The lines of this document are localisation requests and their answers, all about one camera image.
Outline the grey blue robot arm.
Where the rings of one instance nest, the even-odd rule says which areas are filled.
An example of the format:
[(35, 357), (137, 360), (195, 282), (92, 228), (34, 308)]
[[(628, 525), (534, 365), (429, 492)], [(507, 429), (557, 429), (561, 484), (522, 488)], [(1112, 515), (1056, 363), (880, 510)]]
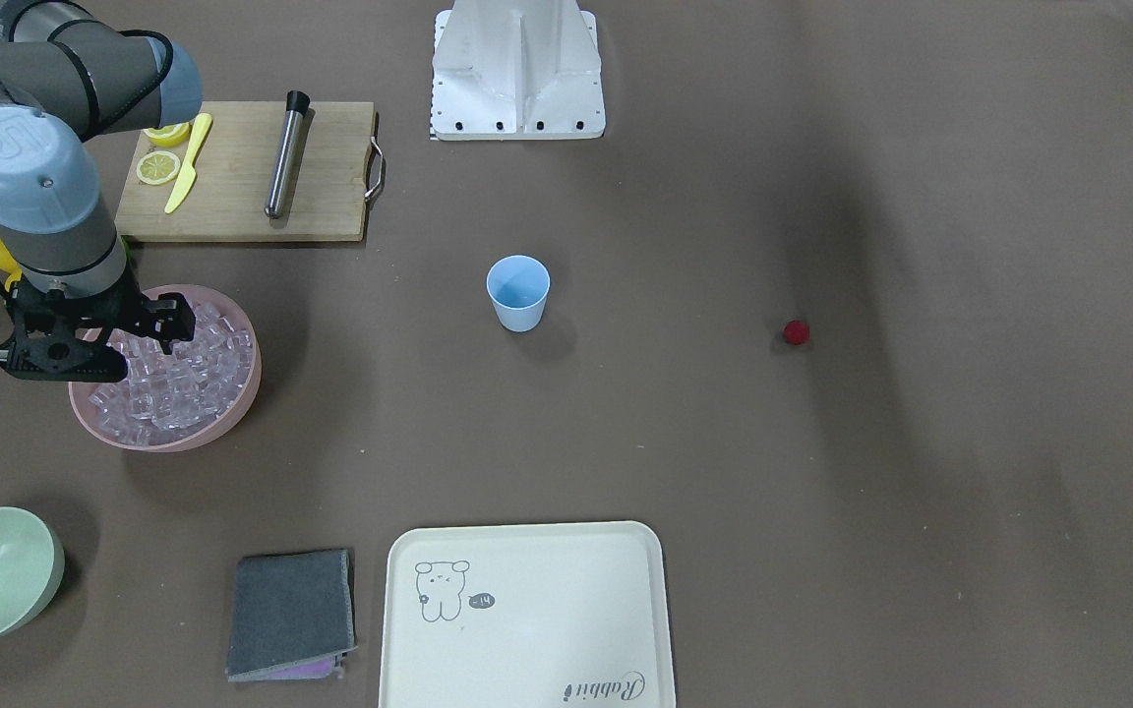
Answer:
[(114, 331), (189, 341), (184, 295), (140, 290), (87, 143), (199, 116), (184, 46), (113, 29), (76, 1), (0, 1), (0, 297), (12, 332), (0, 368), (19, 379), (116, 383)]

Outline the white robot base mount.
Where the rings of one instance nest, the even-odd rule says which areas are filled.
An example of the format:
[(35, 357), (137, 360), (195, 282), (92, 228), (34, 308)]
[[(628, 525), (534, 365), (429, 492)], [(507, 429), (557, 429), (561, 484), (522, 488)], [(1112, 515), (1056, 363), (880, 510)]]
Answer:
[(455, 1), (433, 22), (435, 140), (590, 140), (606, 131), (598, 23), (576, 1)]

